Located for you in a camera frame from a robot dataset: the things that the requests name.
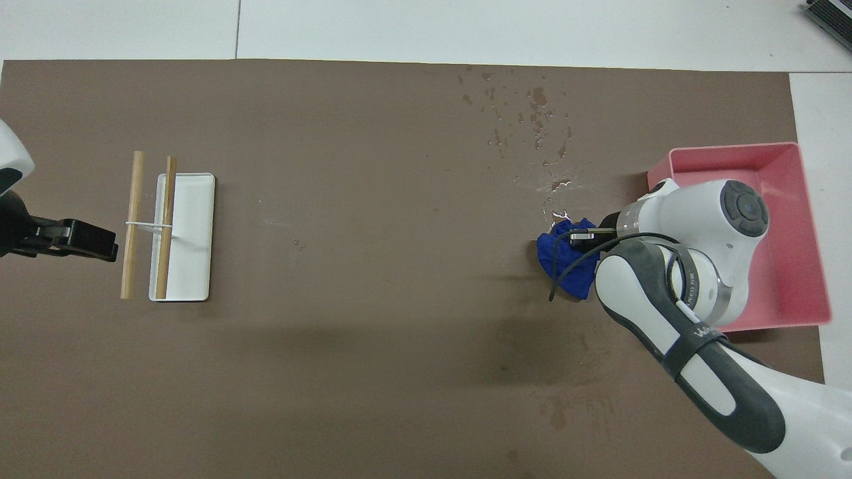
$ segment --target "black clamp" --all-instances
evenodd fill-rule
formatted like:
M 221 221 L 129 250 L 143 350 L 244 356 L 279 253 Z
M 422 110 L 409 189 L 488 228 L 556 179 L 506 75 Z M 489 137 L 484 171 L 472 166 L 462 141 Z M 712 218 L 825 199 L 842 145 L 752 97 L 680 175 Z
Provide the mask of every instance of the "black clamp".
M 694 323 L 686 331 L 681 332 L 681 336 L 671 345 L 659 364 L 672 379 L 677 379 L 683 367 L 701 348 L 719 338 L 727 339 L 721 331 L 704 321 Z

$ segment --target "white tray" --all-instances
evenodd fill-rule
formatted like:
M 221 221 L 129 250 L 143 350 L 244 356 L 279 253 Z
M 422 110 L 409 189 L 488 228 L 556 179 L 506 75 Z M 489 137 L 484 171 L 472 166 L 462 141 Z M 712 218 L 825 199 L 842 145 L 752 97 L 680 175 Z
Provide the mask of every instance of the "white tray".
M 165 174 L 157 179 L 154 218 L 163 218 Z M 178 173 L 175 211 L 165 299 L 155 299 L 160 236 L 151 245 L 151 282 L 148 299 L 158 302 L 204 301 L 210 294 L 210 254 L 213 246 L 213 199 L 216 178 L 211 173 Z

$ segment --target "black cable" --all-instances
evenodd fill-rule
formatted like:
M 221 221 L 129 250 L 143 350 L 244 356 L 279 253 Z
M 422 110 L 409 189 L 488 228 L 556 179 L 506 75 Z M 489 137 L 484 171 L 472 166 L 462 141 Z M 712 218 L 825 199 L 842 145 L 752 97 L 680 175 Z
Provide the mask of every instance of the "black cable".
M 554 243 L 553 243 L 553 266 L 550 268 L 550 277 L 551 278 L 556 277 L 556 257 L 559 256 L 558 255 L 559 242 L 564 240 L 565 237 L 570 236 L 573 233 L 588 233 L 588 232 L 589 232 L 589 230 L 585 229 L 585 228 L 583 228 L 583 229 L 569 229 L 565 233 L 560 234 L 559 236 L 556 237 L 556 241 L 554 241 Z
M 553 268 L 554 274 L 553 274 L 553 282 L 550 284 L 549 301 L 553 301 L 553 298 L 556 296 L 556 289 L 559 288 L 559 285 L 562 283 L 562 280 L 564 280 L 565 277 L 568 276 L 568 273 L 571 273 L 571 270 L 576 268 L 577 265 L 579 265 L 580 263 L 582 263 L 586 259 L 589 259 L 590 257 L 592 257 L 592 255 L 594 255 L 595 253 L 601 252 L 601 251 L 607 249 L 610 246 L 617 245 L 618 243 L 620 243 L 624 240 L 629 240 L 631 238 L 640 238 L 642 236 L 648 236 L 648 237 L 651 237 L 651 238 L 661 238 L 663 240 L 670 241 L 672 243 L 680 243 L 680 241 L 678 241 L 677 239 L 674 239 L 671 236 L 667 236 L 667 235 L 661 234 L 661 233 L 633 233 L 633 234 L 626 234 L 625 236 L 619 236 L 618 238 L 613 238 L 613 239 L 607 241 L 606 243 L 595 246 L 591 250 L 588 250 L 583 256 L 574 260 L 573 263 L 569 264 L 568 267 L 565 268 L 565 270 L 562 271 L 562 274 L 559 275 L 558 279 L 556 278 L 556 268 Z

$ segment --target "water spill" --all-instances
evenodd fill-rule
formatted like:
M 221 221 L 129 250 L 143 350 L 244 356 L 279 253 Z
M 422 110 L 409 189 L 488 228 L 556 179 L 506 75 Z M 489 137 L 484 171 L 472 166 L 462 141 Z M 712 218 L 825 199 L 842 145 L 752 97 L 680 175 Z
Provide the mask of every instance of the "water spill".
M 548 211 L 553 211 L 553 199 L 552 198 L 547 198 L 541 204 L 541 216 L 544 216 L 545 220 L 549 220 L 549 219 L 552 218 L 551 214 L 549 214 Z
M 559 188 L 564 188 L 571 184 L 571 180 L 564 178 L 562 180 L 557 180 L 550 185 L 550 189 L 548 191 L 557 191 Z
M 550 214 L 553 215 L 553 223 L 550 225 L 550 229 L 553 229 L 558 222 L 571 221 L 571 217 L 568 215 L 568 211 L 566 210 L 551 211 Z
M 547 97 L 544 96 L 544 89 L 540 86 L 532 89 L 532 102 L 535 103 L 537 107 L 547 106 Z
M 562 210 L 561 212 L 552 211 L 551 213 L 553 214 L 554 218 L 568 220 L 569 222 L 571 221 L 571 217 L 568 215 L 568 211 L 566 210 Z

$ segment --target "blue cloth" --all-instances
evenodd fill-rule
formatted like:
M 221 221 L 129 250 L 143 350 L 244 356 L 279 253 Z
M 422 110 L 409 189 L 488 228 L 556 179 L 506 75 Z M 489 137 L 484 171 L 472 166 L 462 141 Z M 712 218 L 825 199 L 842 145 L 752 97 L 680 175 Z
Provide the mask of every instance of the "blue cloth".
M 564 234 L 572 229 L 594 228 L 595 224 L 586 218 L 577 224 L 571 224 L 569 220 L 560 222 L 553 227 L 550 234 L 542 233 L 536 240 L 538 247 L 538 262 L 544 268 L 544 272 L 550 278 L 553 278 L 553 244 L 560 234 Z M 582 251 L 574 250 L 568 245 L 568 238 L 560 240 L 556 247 L 556 277 L 562 274 L 562 271 L 573 263 L 577 258 L 583 256 Z M 571 270 L 571 273 L 562 280 L 559 286 L 571 296 L 579 299 L 587 299 L 589 297 L 589 289 L 591 283 L 595 279 L 595 266 L 598 260 L 601 259 L 601 253 L 595 253 L 591 257 L 586 258 L 576 268 Z

